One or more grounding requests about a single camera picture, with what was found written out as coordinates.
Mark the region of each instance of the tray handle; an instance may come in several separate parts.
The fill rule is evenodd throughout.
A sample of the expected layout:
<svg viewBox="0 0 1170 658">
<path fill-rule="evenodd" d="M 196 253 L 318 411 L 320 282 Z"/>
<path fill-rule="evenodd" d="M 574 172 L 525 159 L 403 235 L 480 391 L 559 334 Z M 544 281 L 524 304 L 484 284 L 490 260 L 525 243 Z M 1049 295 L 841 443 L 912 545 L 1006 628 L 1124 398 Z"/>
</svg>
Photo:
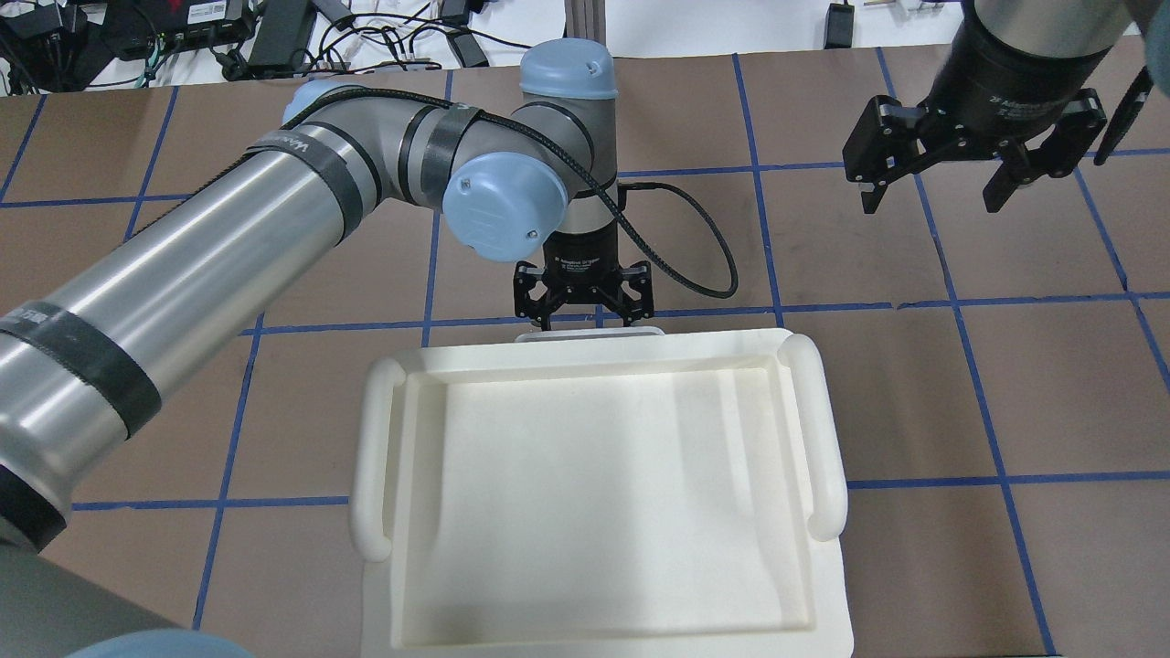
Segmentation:
<svg viewBox="0 0 1170 658">
<path fill-rule="evenodd" d="M 394 389 L 406 382 L 406 371 L 393 358 L 370 366 L 362 404 L 353 495 L 350 496 L 350 530 L 353 546 L 366 562 L 385 562 L 393 544 L 383 528 L 386 499 L 386 460 L 390 455 L 390 413 Z"/>
<path fill-rule="evenodd" d="M 792 372 L 792 383 L 804 436 L 805 457 L 812 484 L 812 515 L 808 534 L 817 541 L 835 540 L 845 529 L 849 495 L 837 443 L 833 409 L 820 352 L 808 336 L 793 334 L 780 344 L 779 361 Z"/>
</svg>

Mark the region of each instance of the blue tape line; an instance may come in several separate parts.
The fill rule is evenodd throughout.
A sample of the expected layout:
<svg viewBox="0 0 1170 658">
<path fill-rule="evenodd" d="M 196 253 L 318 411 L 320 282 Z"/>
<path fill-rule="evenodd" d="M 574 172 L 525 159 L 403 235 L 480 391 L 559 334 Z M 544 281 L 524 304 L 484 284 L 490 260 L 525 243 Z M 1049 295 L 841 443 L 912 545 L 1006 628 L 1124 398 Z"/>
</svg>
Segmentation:
<svg viewBox="0 0 1170 658">
<path fill-rule="evenodd" d="M 849 480 L 848 488 L 865 489 L 921 489 L 935 487 L 987 487 L 999 485 L 999 478 L 911 478 L 894 480 Z"/>
<path fill-rule="evenodd" d="M 212 521 L 212 536 L 207 541 L 207 556 L 204 558 L 204 573 L 199 578 L 199 594 L 195 596 L 195 614 L 191 617 L 191 630 L 198 631 L 204 625 L 204 609 L 207 605 L 207 590 L 212 583 L 212 567 L 215 566 L 215 551 L 219 549 L 219 533 L 223 527 L 223 508 L 215 508 Z"/>
<path fill-rule="evenodd" d="M 897 97 L 894 89 L 894 81 L 886 64 L 886 55 L 882 49 L 875 48 L 878 66 L 881 68 L 882 78 L 886 81 L 886 90 L 890 96 Z M 1024 582 L 1027 585 L 1028 597 L 1032 599 L 1032 611 L 1035 615 L 1035 623 L 1040 630 L 1040 639 L 1044 642 L 1046 653 L 1055 653 L 1052 640 L 1052 631 L 1048 628 L 1048 618 L 1044 612 L 1044 602 L 1040 601 L 1040 589 L 1035 582 L 1035 574 L 1032 571 L 1032 558 L 1028 556 L 1027 542 L 1024 540 L 1024 528 L 1020 526 L 1019 514 L 1016 510 L 1016 499 L 1012 495 L 1012 487 L 1007 480 L 1007 469 L 1004 466 L 1003 453 L 999 451 L 999 439 L 996 437 L 996 427 L 991 421 L 991 409 L 987 406 L 987 398 L 983 390 L 983 379 L 979 376 L 979 366 L 975 361 L 975 350 L 971 348 L 971 338 L 966 331 L 966 322 L 963 320 L 963 308 L 958 303 L 958 295 L 955 293 L 955 280 L 951 277 L 950 267 L 947 265 L 947 254 L 943 251 L 942 239 L 938 237 L 938 226 L 935 224 L 935 214 L 930 208 L 930 199 L 927 197 L 927 189 L 922 184 L 922 177 L 914 174 L 914 185 L 918 190 L 918 200 L 922 203 L 922 213 L 927 219 L 927 227 L 930 229 L 930 238 L 935 242 L 935 252 L 938 254 L 938 263 L 942 266 L 943 281 L 947 283 L 947 297 L 951 302 L 951 311 L 955 314 L 955 325 L 958 328 L 959 342 L 963 344 L 963 355 L 966 358 L 966 366 L 971 375 L 971 383 L 975 386 L 975 397 L 979 403 L 979 414 L 983 417 L 983 427 L 987 434 L 987 447 L 991 450 L 991 459 L 996 465 L 996 475 L 999 480 L 999 491 L 1004 496 L 1004 507 L 1007 510 L 1007 521 L 1012 527 L 1012 536 L 1016 540 L 1016 551 L 1019 554 L 1020 567 L 1024 570 Z"/>
<path fill-rule="evenodd" d="M 889 302 L 860 302 L 839 304 L 785 304 L 784 313 L 824 313 L 837 310 L 893 310 Z"/>
<path fill-rule="evenodd" d="M 739 66 L 739 54 L 731 54 L 731 66 L 735 69 L 735 83 L 739 89 L 739 108 L 743 111 L 743 124 L 748 131 L 748 152 L 751 155 L 751 176 L 756 185 L 756 212 L 759 213 L 759 233 L 764 244 L 764 261 L 768 263 L 768 285 L 772 292 L 772 311 L 776 314 L 776 325 L 784 327 L 784 309 L 780 302 L 780 287 L 776 277 L 776 263 L 772 260 L 772 234 L 768 228 L 768 208 L 764 204 L 764 183 L 759 176 L 759 153 L 756 149 L 756 130 L 751 123 L 751 107 L 748 103 L 748 88 L 743 82 L 743 68 Z"/>
<path fill-rule="evenodd" d="M 1085 205 L 1089 208 L 1089 215 L 1093 217 L 1093 224 L 1097 227 L 1101 241 L 1104 242 L 1104 251 L 1109 254 L 1109 260 L 1113 262 L 1113 269 L 1117 274 L 1117 279 L 1121 281 L 1121 289 L 1129 290 L 1129 276 L 1126 274 L 1126 268 L 1121 266 L 1121 258 L 1117 256 L 1117 249 L 1114 248 L 1113 240 L 1109 239 L 1109 232 L 1104 228 L 1104 221 L 1101 220 L 1101 213 L 1097 212 L 1096 201 L 1093 200 L 1093 194 L 1089 192 L 1088 183 L 1085 181 L 1085 174 L 1081 173 L 1081 167 L 1074 169 L 1073 176 L 1076 178 L 1076 185 L 1081 189 L 1081 197 L 1085 198 Z"/>
<path fill-rule="evenodd" d="M 1094 482 L 1156 482 L 1170 480 L 1170 471 L 1117 471 L 1095 473 L 1037 473 L 1031 475 L 1007 475 L 1013 485 L 1060 485 Z M 851 491 L 866 489 L 922 489 L 945 487 L 994 487 L 1000 484 L 996 475 L 959 478 L 893 478 L 888 480 L 849 480 Z M 75 502 L 74 512 L 110 512 L 115 509 L 216 509 L 257 507 L 324 507 L 349 505 L 347 495 L 291 496 L 291 498 L 234 498 L 226 500 L 115 500 Z"/>
<path fill-rule="evenodd" d="M 950 308 L 951 307 L 950 300 L 923 300 L 921 302 L 904 302 L 897 304 L 896 309 L 902 310 L 907 308 L 941 308 L 941 307 Z"/>
<path fill-rule="evenodd" d="M 243 369 L 243 378 L 240 382 L 240 398 L 235 404 L 235 418 L 232 420 L 232 438 L 228 441 L 227 459 L 223 462 L 223 477 L 220 480 L 219 502 L 227 500 L 227 492 L 232 485 L 232 472 L 235 468 L 236 448 L 240 445 L 240 429 L 243 426 L 243 412 L 248 405 L 248 391 L 252 389 L 252 375 L 256 368 L 256 356 L 260 354 L 260 341 L 263 337 L 264 314 L 256 316 L 253 325 L 252 349 L 248 352 L 248 363 Z M 219 547 L 220 527 L 223 525 L 223 507 L 216 507 L 215 520 L 212 523 L 212 536 L 207 542 L 207 557 L 204 561 L 204 574 L 199 581 L 199 595 L 195 597 L 195 614 L 191 619 L 192 630 L 199 630 L 204 623 L 204 608 L 207 604 L 207 589 L 211 587 L 212 569 L 215 567 L 215 550 Z"/>
<path fill-rule="evenodd" d="M 150 162 L 146 163 L 146 173 L 143 174 L 143 184 L 138 189 L 138 197 L 135 201 L 135 210 L 130 213 L 130 221 L 126 224 L 126 232 L 122 241 L 133 238 L 135 227 L 138 225 L 138 213 L 143 210 L 143 197 L 150 186 L 150 177 L 154 173 L 154 165 L 158 164 L 158 153 L 163 150 L 163 140 L 166 139 L 166 129 L 171 124 L 171 116 L 174 114 L 174 102 L 179 98 L 179 88 L 171 88 L 171 100 L 166 104 L 166 114 L 163 115 L 163 125 L 158 129 L 158 137 L 154 139 L 154 150 L 151 151 Z"/>
<path fill-rule="evenodd" d="M 590 322 L 593 320 L 592 313 L 578 314 L 553 314 L 557 322 Z M 490 324 L 528 324 L 531 321 L 526 317 L 461 317 L 455 320 L 432 320 L 432 327 L 480 327 Z"/>
<path fill-rule="evenodd" d="M 1129 157 L 1129 156 L 1168 156 L 1170 155 L 1170 149 L 1119 149 L 1109 155 L 1110 158 L 1114 157 Z M 1095 158 L 1096 151 L 1089 151 L 1085 153 L 1086 158 Z"/>
<path fill-rule="evenodd" d="M 1123 471 L 1117 473 L 1048 473 L 1039 475 L 1009 475 L 1012 484 L 1053 485 L 1064 482 L 1141 482 L 1170 480 L 1170 471 Z"/>
<path fill-rule="evenodd" d="M 346 322 L 338 324 L 284 324 L 276 327 L 264 327 L 261 334 L 316 334 L 318 331 L 370 331 L 377 329 L 418 329 L 422 327 L 419 321 L 402 322 Z M 245 329 L 241 335 L 252 336 L 254 329 Z"/>
<path fill-rule="evenodd" d="M 50 201 L 7 201 L 0 204 L 4 208 L 40 208 L 56 206 L 91 206 L 97 204 L 133 204 L 138 197 L 97 197 L 94 199 L 55 199 Z"/>
<path fill-rule="evenodd" d="M 874 54 L 878 55 L 878 67 L 881 69 L 881 77 L 886 81 L 886 92 L 897 98 L 897 91 L 894 90 L 894 78 L 889 75 L 889 64 L 886 63 L 886 52 L 879 46 L 874 48 Z"/>
<path fill-rule="evenodd" d="M 132 204 L 136 201 L 186 201 L 192 194 L 156 194 L 146 197 L 95 197 L 92 199 L 51 199 L 48 201 L 6 201 L 0 208 L 39 208 L 57 206 L 89 206 L 97 204 Z"/>
<path fill-rule="evenodd" d="M 431 218 L 431 260 L 427 266 L 427 297 L 422 308 L 422 347 L 431 345 L 431 320 L 435 308 L 435 273 L 439 269 L 439 212 Z"/>
<path fill-rule="evenodd" d="M 707 317 L 707 316 L 723 316 L 723 315 L 764 315 L 768 313 L 776 313 L 776 309 L 766 306 L 737 307 L 737 308 L 682 308 L 682 309 L 660 310 L 655 313 L 655 316 L 656 317 Z"/>
<path fill-rule="evenodd" d="M 1166 388 L 1166 391 L 1170 391 L 1170 368 L 1166 366 L 1165 355 L 1162 352 L 1162 347 L 1158 345 L 1158 340 L 1154 335 L 1154 330 L 1150 328 L 1150 322 L 1145 317 L 1145 311 L 1142 309 L 1142 304 L 1137 301 L 1138 295 L 1129 293 L 1129 275 L 1126 273 L 1126 267 L 1121 263 L 1121 256 L 1117 255 L 1117 248 L 1114 246 L 1113 239 L 1109 237 L 1109 231 L 1104 226 L 1104 220 L 1101 219 L 1101 212 L 1097 208 L 1096 201 L 1093 199 L 1093 191 L 1089 190 L 1089 184 L 1085 180 L 1085 174 L 1081 172 L 1080 167 L 1074 169 L 1073 174 L 1076 177 L 1076 184 L 1081 189 L 1081 196 L 1085 197 L 1085 205 L 1088 206 L 1089 214 L 1093 215 L 1093 224 L 1097 227 L 1097 233 L 1101 235 L 1104 249 L 1109 253 L 1109 260 L 1113 261 L 1113 268 L 1117 273 L 1117 279 L 1121 281 L 1121 288 L 1127 292 L 1124 297 L 1128 299 L 1130 306 L 1134 307 L 1134 315 L 1137 317 L 1137 324 L 1142 328 L 1142 335 L 1145 337 L 1145 344 L 1150 349 L 1154 363 L 1158 366 L 1158 373 L 1162 376 L 1162 384 Z"/>
<path fill-rule="evenodd" d="M 214 509 L 216 500 L 103 500 L 75 502 L 74 512 L 109 512 L 111 509 Z"/>
<path fill-rule="evenodd" d="M 1137 299 L 1143 300 L 1170 300 L 1170 292 L 1159 293 L 1137 293 L 1133 295 Z M 1061 296 L 1049 296 L 1049 297 L 986 297 L 986 299 L 970 299 L 970 300 L 956 300 L 954 303 L 949 300 L 924 300 L 918 302 L 907 302 L 897 304 L 896 307 L 889 302 L 844 302 L 844 303 L 823 303 L 823 304 L 785 304 L 782 307 L 784 313 L 838 313 L 838 311 L 851 311 L 851 310 L 903 310 L 903 309 L 921 309 L 921 308 L 951 308 L 954 304 L 961 307 L 979 307 L 979 306 L 1023 306 L 1023 304 L 1048 304 L 1048 303 L 1080 303 L 1080 302 L 1116 302 L 1126 301 L 1129 295 L 1120 293 L 1101 294 L 1101 295 L 1061 295 Z M 760 315 L 768 313 L 776 313 L 772 307 L 721 307 L 721 308 L 681 308 L 681 309 L 660 309 L 655 311 L 656 317 L 704 317 L 704 316 L 731 316 L 731 315 Z M 610 313 L 607 310 L 601 310 L 598 314 L 597 309 L 590 314 L 557 314 L 553 318 L 559 322 L 597 322 L 597 320 L 604 322 L 606 320 L 619 320 L 617 314 Z M 460 317 L 460 318 L 448 318 L 448 320 L 432 320 L 431 327 L 480 327 L 480 325 L 493 325 L 493 324 L 525 324 L 529 321 L 522 317 Z M 383 329 L 420 329 L 422 327 L 422 321 L 400 321 L 400 322 L 355 322 L 355 323 L 338 323 L 338 324 L 291 324 L 291 325 L 274 325 L 264 327 L 262 334 L 312 334 L 321 331 L 372 331 Z M 240 331 L 240 336 L 252 336 L 254 330 L 248 328 Z"/>
<path fill-rule="evenodd" d="M 347 495 L 307 495 L 295 498 L 229 498 L 222 501 L 223 507 L 322 507 L 330 505 L 349 505 Z"/>
<path fill-rule="evenodd" d="M 1142 327 L 1142 334 L 1145 335 L 1145 343 L 1150 347 L 1150 352 L 1154 355 L 1154 362 L 1158 366 L 1158 373 L 1162 375 L 1162 383 L 1165 385 L 1166 391 L 1170 391 L 1170 366 L 1166 365 L 1165 355 L 1162 352 L 1161 345 L 1158 345 L 1158 340 L 1154 336 L 1154 329 L 1150 328 L 1150 321 L 1145 318 L 1145 310 L 1142 309 L 1142 304 L 1137 303 L 1137 300 L 1130 300 L 1134 304 L 1134 313 L 1137 315 L 1137 323 Z"/>
<path fill-rule="evenodd" d="M 786 165 L 759 165 L 759 171 L 791 171 L 803 169 L 845 169 L 845 163 L 793 163 Z"/>
<path fill-rule="evenodd" d="M 618 178 L 646 178 L 660 176 L 708 176 L 711 173 L 749 173 L 751 165 L 746 166 L 709 166 L 696 169 L 645 169 L 640 171 L 619 171 Z"/>
<path fill-rule="evenodd" d="M 33 130 L 36 128 L 36 122 L 41 118 L 41 110 L 44 109 L 44 101 L 48 97 L 48 94 L 41 95 L 41 100 L 36 102 L 36 109 L 33 110 L 33 117 L 28 119 L 25 137 L 20 140 L 20 146 L 16 148 L 16 156 L 12 159 L 8 173 L 4 177 L 4 186 L 0 186 L 0 201 L 8 193 L 8 186 L 12 185 L 12 179 L 16 176 L 16 167 L 20 166 L 20 160 L 25 158 L 25 150 L 28 149 L 28 142 L 33 138 Z"/>
</svg>

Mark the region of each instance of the power adapter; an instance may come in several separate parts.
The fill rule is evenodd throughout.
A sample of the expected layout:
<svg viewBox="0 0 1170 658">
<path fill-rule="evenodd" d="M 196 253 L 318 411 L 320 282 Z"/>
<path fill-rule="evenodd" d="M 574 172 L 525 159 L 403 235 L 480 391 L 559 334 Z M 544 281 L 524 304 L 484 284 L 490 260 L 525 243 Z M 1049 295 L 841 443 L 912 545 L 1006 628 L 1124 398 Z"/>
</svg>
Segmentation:
<svg viewBox="0 0 1170 658">
<path fill-rule="evenodd" d="M 825 14 L 825 49 L 853 47 L 853 5 L 833 2 Z"/>
</svg>

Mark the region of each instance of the light blue joint cap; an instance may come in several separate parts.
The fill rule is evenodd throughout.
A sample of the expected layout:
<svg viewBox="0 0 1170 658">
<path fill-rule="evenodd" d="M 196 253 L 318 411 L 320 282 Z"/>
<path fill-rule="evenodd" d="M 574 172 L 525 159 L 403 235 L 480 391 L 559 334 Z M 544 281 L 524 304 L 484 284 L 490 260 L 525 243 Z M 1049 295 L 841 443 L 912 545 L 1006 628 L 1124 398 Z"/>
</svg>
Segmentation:
<svg viewBox="0 0 1170 658">
<path fill-rule="evenodd" d="M 519 61 L 519 88 L 556 98 L 618 97 L 613 57 L 589 39 L 556 39 L 529 49 Z"/>
<path fill-rule="evenodd" d="M 99 642 L 66 658 L 254 658 L 215 636 L 179 629 L 138 631 Z"/>
<path fill-rule="evenodd" d="M 1145 66 L 1158 89 L 1170 96 L 1170 0 L 1162 0 L 1145 29 Z"/>
<path fill-rule="evenodd" d="M 284 107 L 284 116 L 281 117 L 281 123 L 288 123 L 290 118 L 301 114 L 302 110 L 311 105 L 317 98 L 343 87 L 364 88 L 365 85 L 332 80 L 310 80 L 305 82 L 292 94 L 292 102 Z"/>
<path fill-rule="evenodd" d="M 481 256 L 515 262 L 565 219 L 569 193 L 552 167 L 522 153 L 487 153 L 452 174 L 442 196 L 447 225 Z"/>
</svg>

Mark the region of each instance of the black tape band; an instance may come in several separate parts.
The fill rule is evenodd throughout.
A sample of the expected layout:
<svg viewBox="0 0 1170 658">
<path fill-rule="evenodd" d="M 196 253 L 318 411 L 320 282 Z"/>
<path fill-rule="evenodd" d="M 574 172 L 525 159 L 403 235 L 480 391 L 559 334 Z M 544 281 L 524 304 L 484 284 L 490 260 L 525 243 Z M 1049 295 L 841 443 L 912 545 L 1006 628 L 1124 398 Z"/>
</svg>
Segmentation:
<svg viewBox="0 0 1170 658">
<path fill-rule="evenodd" d="M 291 130 L 274 130 L 247 150 L 248 153 L 261 151 L 280 151 L 294 156 L 321 177 L 342 206 L 342 221 L 345 226 L 342 240 L 349 238 L 362 224 L 362 192 L 350 174 L 345 159 L 336 151 L 308 135 Z"/>
<path fill-rule="evenodd" d="M 463 133 L 481 111 L 480 108 L 472 105 L 452 105 L 431 131 L 427 150 L 422 153 L 420 186 L 422 196 L 432 206 L 442 205 L 442 196 L 447 191 L 447 181 L 450 180 L 452 164 L 455 162 L 455 151 L 463 140 Z"/>
<path fill-rule="evenodd" d="M 386 199 L 386 196 L 383 193 L 381 190 L 381 174 L 378 173 L 378 166 L 373 164 L 373 158 L 370 156 L 370 151 L 366 151 L 365 146 L 363 146 L 357 139 L 355 139 L 352 135 L 345 132 L 344 130 L 337 128 L 331 123 L 325 123 L 323 121 L 307 121 L 301 125 L 315 125 L 317 128 L 328 130 L 333 135 L 336 135 L 337 137 L 339 137 L 340 139 L 343 139 L 346 144 L 349 144 L 353 149 L 353 151 L 357 152 L 358 157 L 362 158 L 362 162 L 364 162 L 366 166 L 370 167 L 370 177 L 373 178 L 374 205 L 378 205 Z"/>
<path fill-rule="evenodd" d="M 419 205 L 414 200 L 414 194 L 411 194 L 411 180 L 408 178 L 411 173 L 411 146 L 414 145 L 414 135 L 419 131 L 419 126 L 422 125 L 422 119 L 438 109 L 434 105 L 422 105 L 419 111 L 414 112 L 414 116 L 411 117 L 411 123 L 406 124 L 402 142 L 398 145 L 398 189 L 402 192 L 402 200 L 411 205 Z"/>
<path fill-rule="evenodd" d="M 585 144 L 589 145 L 589 169 L 593 169 L 593 164 L 597 162 L 597 148 L 593 145 L 593 136 L 589 133 L 589 129 L 585 128 L 585 123 L 577 118 L 577 115 L 569 111 L 566 108 L 562 108 L 556 103 L 549 103 L 548 101 L 532 101 L 526 105 L 522 105 L 519 109 L 524 108 L 549 108 L 550 110 L 556 110 L 565 116 L 569 121 L 573 122 L 577 130 L 581 131 L 581 136 L 585 137 Z"/>
<path fill-rule="evenodd" d="M 20 530 L 36 550 L 66 529 L 66 519 L 57 508 L 4 465 L 0 465 L 0 518 Z"/>
<path fill-rule="evenodd" d="M 126 425 L 126 438 L 163 407 L 154 382 L 121 345 L 61 307 L 25 302 L 0 317 L 0 333 L 36 348 L 94 386 Z"/>
</svg>

